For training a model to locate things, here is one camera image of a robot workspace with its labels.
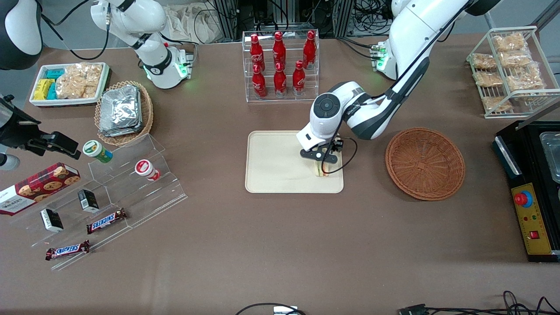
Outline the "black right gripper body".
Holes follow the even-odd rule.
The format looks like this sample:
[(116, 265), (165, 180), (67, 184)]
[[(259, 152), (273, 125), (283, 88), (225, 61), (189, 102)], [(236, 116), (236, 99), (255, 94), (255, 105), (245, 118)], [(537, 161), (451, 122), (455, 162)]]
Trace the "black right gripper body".
[(0, 142), (12, 149), (23, 149), (41, 139), (40, 121), (12, 104), (12, 95), (1, 96)]

